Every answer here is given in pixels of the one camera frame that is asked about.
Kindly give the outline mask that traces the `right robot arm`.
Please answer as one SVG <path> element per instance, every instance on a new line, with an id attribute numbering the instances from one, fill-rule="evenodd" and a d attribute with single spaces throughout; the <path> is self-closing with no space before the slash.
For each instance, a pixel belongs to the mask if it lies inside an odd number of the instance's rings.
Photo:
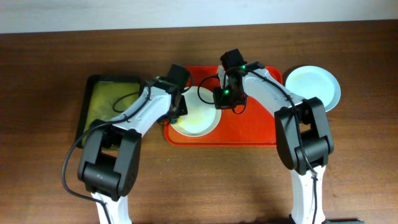
<path id="1" fill-rule="evenodd" d="M 322 184 L 329 155 L 334 150 L 325 107 L 320 99 L 306 99 L 276 81 L 259 62 L 248 63 L 238 49 L 220 61 L 220 86 L 213 90 L 215 107 L 235 110 L 254 98 L 274 117 L 276 147 L 290 171 L 294 223 L 326 223 Z"/>

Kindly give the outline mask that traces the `white cream plate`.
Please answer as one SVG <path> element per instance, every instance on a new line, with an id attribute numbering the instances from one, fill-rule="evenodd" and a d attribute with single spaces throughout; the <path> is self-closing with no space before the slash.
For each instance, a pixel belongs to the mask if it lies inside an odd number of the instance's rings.
<path id="1" fill-rule="evenodd" d="M 213 93 L 203 87 L 193 86 L 183 94 L 187 114 L 180 116 L 171 126 L 184 136 L 199 137 L 209 134 L 221 120 L 221 110 L 216 109 L 214 105 L 202 102 L 198 93 L 203 100 L 213 102 Z"/>

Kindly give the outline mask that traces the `green and yellow sponge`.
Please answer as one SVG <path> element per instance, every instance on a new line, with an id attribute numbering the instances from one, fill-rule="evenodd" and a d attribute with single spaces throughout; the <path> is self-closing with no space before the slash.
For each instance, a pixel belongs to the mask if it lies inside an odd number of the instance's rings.
<path id="1" fill-rule="evenodd" d="M 169 124 L 177 124 L 179 121 L 179 117 L 174 117 L 169 119 Z"/>

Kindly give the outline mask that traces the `light blue plate top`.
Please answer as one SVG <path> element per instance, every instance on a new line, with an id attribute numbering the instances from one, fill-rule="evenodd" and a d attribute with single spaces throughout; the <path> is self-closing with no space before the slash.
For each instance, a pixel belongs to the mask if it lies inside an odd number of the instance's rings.
<path id="1" fill-rule="evenodd" d="M 314 65 L 293 69 L 287 75 L 285 87 L 306 99 L 317 97 L 322 101 L 326 112 L 335 108 L 341 98 L 341 87 L 335 76 Z"/>

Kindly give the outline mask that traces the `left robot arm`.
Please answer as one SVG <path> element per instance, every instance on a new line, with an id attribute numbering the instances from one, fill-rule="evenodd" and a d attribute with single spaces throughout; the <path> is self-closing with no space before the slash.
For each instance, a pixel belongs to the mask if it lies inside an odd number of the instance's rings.
<path id="1" fill-rule="evenodd" d="M 85 140 L 77 176 L 91 193 L 101 223 L 130 223 L 127 196 L 139 170 L 142 138 L 154 123 L 187 113 L 183 93 L 190 72 L 173 64 L 164 77 L 146 82 L 140 97 L 109 121 L 94 120 Z"/>

